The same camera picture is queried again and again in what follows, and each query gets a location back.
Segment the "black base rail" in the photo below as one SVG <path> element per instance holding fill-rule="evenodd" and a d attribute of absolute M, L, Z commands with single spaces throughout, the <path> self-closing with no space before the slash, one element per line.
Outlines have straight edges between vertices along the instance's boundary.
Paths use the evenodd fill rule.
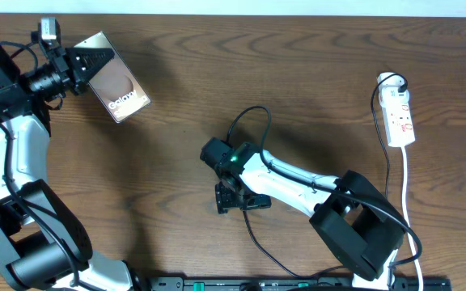
<path fill-rule="evenodd" d="M 184 279 L 180 277 L 156 277 L 146 280 L 148 290 L 154 291 L 244 291 L 244 290 L 370 290 L 369 287 L 352 286 L 347 276 L 326 276 L 320 279 Z M 418 290 L 416 279 L 397 277 L 390 289 L 394 291 Z M 424 279 L 426 291 L 452 291 L 448 279 Z"/>

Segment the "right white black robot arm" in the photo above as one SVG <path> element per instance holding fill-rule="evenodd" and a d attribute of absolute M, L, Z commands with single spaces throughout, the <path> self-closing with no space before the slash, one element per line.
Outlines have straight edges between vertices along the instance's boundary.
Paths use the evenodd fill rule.
<path fill-rule="evenodd" d="M 392 286 L 391 264 L 403 241 L 404 220 L 364 176 L 311 173 L 252 143 L 235 149 L 216 137 L 202 147 L 200 159 L 219 179 L 219 213 L 267 209 L 279 200 L 308 216 L 328 249 L 354 274 L 355 288 Z"/>

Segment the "white power strip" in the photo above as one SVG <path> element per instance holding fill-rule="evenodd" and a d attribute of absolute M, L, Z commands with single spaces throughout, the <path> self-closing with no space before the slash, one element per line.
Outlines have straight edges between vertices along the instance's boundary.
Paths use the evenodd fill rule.
<path fill-rule="evenodd" d="M 377 77 L 377 83 L 388 146 L 402 148 L 412 144 L 415 134 L 405 78 L 384 72 Z"/>

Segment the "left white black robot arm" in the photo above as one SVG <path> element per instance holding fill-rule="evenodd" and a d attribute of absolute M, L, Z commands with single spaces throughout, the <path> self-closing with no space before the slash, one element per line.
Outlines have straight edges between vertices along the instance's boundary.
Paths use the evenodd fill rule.
<path fill-rule="evenodd" d="M 32 33 L 44 65 L 22 73 L 0 41 L 0 274 L 15 290 L 142 290 L 123 260 L 93 250 L 80 220 L 47 183 L 51 102 L 82 93 L 114 57 Z"/>

